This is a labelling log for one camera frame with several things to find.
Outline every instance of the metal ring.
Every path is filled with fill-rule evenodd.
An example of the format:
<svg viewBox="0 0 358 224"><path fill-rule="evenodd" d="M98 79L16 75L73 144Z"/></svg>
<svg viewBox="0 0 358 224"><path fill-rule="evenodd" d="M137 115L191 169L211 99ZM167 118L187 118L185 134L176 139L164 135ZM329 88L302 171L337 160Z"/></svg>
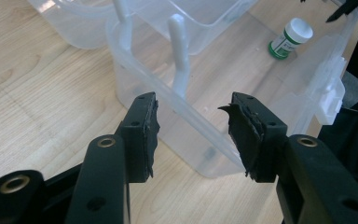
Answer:
<svg viewBox="0 0 358 224"><path fill-rule="evenodd" d="M111 147L116 143L116 140L112 137L105 137L98 141L98 147Z"/></svg>
<svg viewBox="0 0 358 224"><path fill-rule="evenodd" d="M307 138L307 137L299 137L299 138L297 138L297 142L303 146L306 146L306 147L317 147L318 146L318 143L315 140Z"/></svg>
<svg viewBox="0 0 358 224"><path fill-rule="evenodd" d="M18 184L15 184L14 186L10 186L14 181L20 180ZM9 180L7 180L0 188L1 193L3 194L9 194L14 193L16 191L19 191L23 189L25 186L28 185L30 182L30 177L27 175L16 175L14 177L11 177Z"/></svg>

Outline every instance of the wood grain surface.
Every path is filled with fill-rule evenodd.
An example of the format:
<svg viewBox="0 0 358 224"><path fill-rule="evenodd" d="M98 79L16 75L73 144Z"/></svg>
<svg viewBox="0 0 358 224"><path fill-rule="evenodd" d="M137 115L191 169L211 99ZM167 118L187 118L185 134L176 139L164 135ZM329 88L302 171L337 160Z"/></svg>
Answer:
<svg viewBox="0 0 358 224"><path fill-rule="evenodd" d="M358 26L348 55L357 39ZM0 176L34 169L48 179L81 163L126 115L113 71L108 47L72 47L26 0L0 0ZM161 141L154 170L131 184L132 223L282 222L274 184L203 177Z"/></svg>

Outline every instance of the white bottle cap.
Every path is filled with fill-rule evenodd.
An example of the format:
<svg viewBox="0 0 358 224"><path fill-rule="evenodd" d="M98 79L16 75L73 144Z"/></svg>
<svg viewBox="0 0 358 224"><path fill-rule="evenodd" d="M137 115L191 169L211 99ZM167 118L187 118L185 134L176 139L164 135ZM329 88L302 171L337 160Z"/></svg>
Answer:
<svg viewBox="0 0 358 224"><path fill-rule="evenodd" d="M286 33L299 44L307 42L312 36L312 28L300 18L292 18L285 26Z"/></svg>

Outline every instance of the clear plastic container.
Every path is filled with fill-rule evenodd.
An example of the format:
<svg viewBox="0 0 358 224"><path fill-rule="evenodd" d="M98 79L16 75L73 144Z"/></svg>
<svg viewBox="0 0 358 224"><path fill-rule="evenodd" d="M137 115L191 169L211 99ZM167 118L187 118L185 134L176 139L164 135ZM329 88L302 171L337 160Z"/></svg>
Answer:
<svg viewBox="0 0 358 224"><path fill-rule="evenodd" d="M105 46L106 18L115 15L111 0L28 0L69 44L80 49Z"/></svg>
<svg viewBox="0 0 358 224"><path fill-rule="evenodd" d="M287 0L270 3L287 4ZM283 15L287 20L272 25L251 12L202 53L190 57L186 23L180 15L167 22L173 42L138 13L124 13L120 22L109 20L106 24L119 101L129 107L137 95L155 91L161 126L158 136L204 176L244 171L227 134L228 116L217 109L230 103L232 92L259 99L288 125L288 135L305 133L313 116L322 124L331 124L345 92L340 81L345 65L342 54L358 21L358 8L328 24L324 22L333 11L314 15L316 22L324 25L314 29L312 40L285 60L273 58L268 44L302 12Z"/></svg>
<svg viewBox="0 0 358 224"><path fill-rule="evenodd" d="M256 0L128 0L130 10L170 38L167 20L174 14L185 19L189 54L198 54Z"/></svg>

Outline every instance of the black object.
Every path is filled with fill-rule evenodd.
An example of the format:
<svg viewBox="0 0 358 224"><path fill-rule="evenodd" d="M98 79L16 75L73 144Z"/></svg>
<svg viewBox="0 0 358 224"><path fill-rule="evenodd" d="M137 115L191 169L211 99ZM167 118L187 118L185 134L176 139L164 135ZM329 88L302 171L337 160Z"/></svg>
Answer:
<svg viewBox="0 0 358 224"><path fill-rule="evenodd" d="M338 20L342 15L348 15L358 7L358 0L346 0L342 6L340 6L334 13L331 15L326 22L332 22Z"/></svg>
<svg viewBox="0 0 358 224"><path fill-rule="evenodd" d="M250 95L234 92L221 108L251 178L279 177L285 223L358 223L358 183L321 140L286 137L284 123Z"/></svg>
<svg viewBox="0 0 358 224"><path fill-rule="evenodd" d="M115 134L89 143L82 164L44 181L37 171L0 178L0 223L130 223L129 183L153 174L156 94L138 96Z"/></svg>
<svg viewBox="0 0 358 224"><path fill-rule="evenodd" d="M358 111L342 107L334 124L323 126L318 138L358 182Z"/></svg>

